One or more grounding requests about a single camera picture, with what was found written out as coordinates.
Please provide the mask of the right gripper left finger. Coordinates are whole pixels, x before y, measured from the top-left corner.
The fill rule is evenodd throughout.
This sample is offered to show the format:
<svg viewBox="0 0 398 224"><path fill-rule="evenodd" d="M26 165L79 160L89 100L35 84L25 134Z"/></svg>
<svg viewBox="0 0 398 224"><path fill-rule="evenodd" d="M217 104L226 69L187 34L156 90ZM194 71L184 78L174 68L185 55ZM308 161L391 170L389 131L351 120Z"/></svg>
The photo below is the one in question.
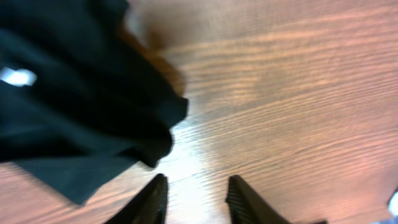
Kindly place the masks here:
<svg viewBox="0 0 398 224"><path fill-rule="evenodd" d="M104 224L164 224L169 183L157 174L134 198Z"/></svg>

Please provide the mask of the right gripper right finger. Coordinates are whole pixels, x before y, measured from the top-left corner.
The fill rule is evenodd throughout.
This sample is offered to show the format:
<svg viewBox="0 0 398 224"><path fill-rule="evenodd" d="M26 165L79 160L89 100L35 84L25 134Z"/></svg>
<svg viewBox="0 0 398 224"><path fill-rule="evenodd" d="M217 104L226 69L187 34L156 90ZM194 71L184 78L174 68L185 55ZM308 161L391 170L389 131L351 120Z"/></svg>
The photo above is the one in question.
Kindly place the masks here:
<svg viewBox="0 0 398 224"><path fill-rule="evenodd" d="M291 224L239 175L229 177L225 202L231 224Z"/></svg>

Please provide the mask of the black t-shirt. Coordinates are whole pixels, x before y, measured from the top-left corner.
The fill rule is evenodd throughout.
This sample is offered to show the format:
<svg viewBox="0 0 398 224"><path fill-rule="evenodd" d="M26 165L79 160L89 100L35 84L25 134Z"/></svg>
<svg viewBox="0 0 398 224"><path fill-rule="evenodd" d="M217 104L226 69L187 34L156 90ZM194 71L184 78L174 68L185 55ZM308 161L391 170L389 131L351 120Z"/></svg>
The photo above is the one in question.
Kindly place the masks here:
<svg viewBox="0 0 398 224"><path fill-rule="evenodd" d="M127 1L1 2L1 161L83 205L137 162L155 167L186 98L119 36Z"/></svg>

